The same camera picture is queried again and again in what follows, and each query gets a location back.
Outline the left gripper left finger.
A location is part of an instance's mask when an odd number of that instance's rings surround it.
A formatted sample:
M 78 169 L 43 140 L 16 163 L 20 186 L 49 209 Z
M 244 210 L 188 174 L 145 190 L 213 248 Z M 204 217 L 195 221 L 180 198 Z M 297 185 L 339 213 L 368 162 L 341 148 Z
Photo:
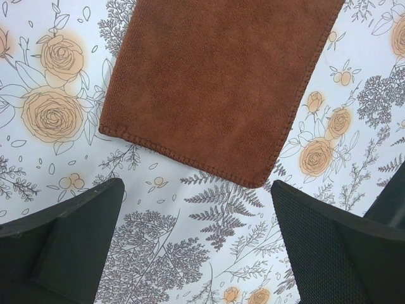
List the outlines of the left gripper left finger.
M 110 179 L 1 224 L 1 303 L 94 303 L 124 190 Z

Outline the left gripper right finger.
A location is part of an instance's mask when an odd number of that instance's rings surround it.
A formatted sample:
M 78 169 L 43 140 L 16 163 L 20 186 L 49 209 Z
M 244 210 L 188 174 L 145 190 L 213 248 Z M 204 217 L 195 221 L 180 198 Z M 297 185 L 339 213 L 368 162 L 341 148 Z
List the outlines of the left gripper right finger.
M 280 180 L 271 197 L 301 303 L 404 303 L 404 229 Z

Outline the brown towel pile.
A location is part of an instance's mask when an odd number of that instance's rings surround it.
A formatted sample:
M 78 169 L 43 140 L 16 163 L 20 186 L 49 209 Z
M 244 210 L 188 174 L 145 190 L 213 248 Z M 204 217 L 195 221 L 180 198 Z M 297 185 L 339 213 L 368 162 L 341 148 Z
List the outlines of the brown towel pile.
M 100 133 L 248 188 L 268 179 L 342 1 L 139 1 Z

